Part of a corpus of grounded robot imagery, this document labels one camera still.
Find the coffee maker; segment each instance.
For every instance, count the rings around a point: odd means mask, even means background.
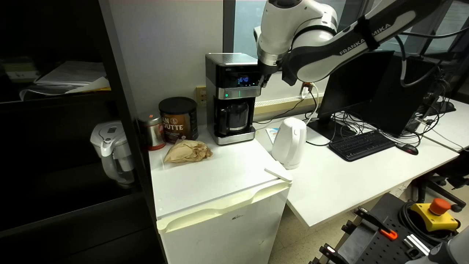
[[[251,141],[255,97],[261,95],[258,60],[244,53],[209,53],[207,122],[219,145]]]

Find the monitor stand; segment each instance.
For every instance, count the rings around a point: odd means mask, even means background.
[[[320,116],[320,119],[310,122],[308,126],[330,141],[357,135],[348,126],[336,123],[330,116]]]

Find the coffee canister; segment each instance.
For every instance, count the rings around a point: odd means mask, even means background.
[[[178,139],[197,139],[197,103],[188,97],[172,97],[160,103],[165,139],[175,144]]]
[[[166,145],[163,138],[163,123],[159,115],[148,113],[140,117],[144,144],[150,151],[160,150]]]

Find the yellow device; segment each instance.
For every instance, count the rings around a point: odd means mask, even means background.
[[[411,207],[412,211],[418,213],[424,219],[428,232],[456,232],[461,223],[450,214],[449,208],[449,203],[442,198],[436,198],[433,203],[414,204]]]

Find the floor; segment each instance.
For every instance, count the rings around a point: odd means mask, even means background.
[[[406,189],[400,192],[400,198],[408,200],[409,194],[409,189]],[[469,204],[469,186],[456,189],[453,194]],[[377,200],[364,207],[371,208],[376,203]],[[453,213],[453,216],[461,220],[461,230],[464,230],[469,225],[469,205],[462,213]],[[320,247],[324,244],[336,247],[343,238],[342,226],[354,219],[355,214],[351,210],[314,227],[308,227],[291,208],[286,208],[270,264],[308,264],[315,257],[321,258]]]

